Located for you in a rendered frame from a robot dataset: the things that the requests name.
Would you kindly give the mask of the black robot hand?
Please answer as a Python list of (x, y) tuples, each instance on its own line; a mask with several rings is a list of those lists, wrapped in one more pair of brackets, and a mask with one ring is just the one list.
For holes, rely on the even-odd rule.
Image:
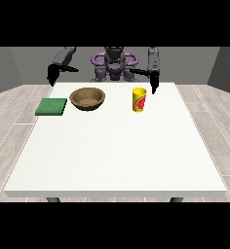
[(57, 64), (49, 65), (47, 80), (49, 81), (49, 84), (51, 86), (53, 86), (56, 83), (56, 80), (58, 79), (60, 72), (78, 72), (78, 69), (68, 65), (57, 65)]
[(160, 73), (156, 70), (142, 70), (142, 69), (131, 69), (132, 73), (143, 75), (150, 80), (150, 86), (152, 88), (152, 93), (156, 92), (157, 87), (159, 86), (159, 76)]

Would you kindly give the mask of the yellow cup with melon print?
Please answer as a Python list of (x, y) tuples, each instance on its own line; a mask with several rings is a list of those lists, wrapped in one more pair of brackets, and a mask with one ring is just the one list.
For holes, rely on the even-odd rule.
[(134, 88), (133, 89), (133, 110), (135, 112), (142, 112), (146, 98), (146, 89)]

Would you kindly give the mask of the green square pad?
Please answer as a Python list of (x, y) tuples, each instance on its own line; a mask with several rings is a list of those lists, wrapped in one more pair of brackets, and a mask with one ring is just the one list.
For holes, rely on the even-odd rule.
[(61, 116), (63, 114), (66, 98), (43, 98), (36, 111), (36, 116)]

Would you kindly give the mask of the brown wooden bowl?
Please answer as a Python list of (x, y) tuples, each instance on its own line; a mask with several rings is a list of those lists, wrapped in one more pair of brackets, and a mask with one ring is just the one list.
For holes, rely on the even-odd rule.
[(81, 88), (74, 90), (70, 94), (69, 99), (77, 109), (93, 111), (103, 103), (105, 93), (97, 88)]

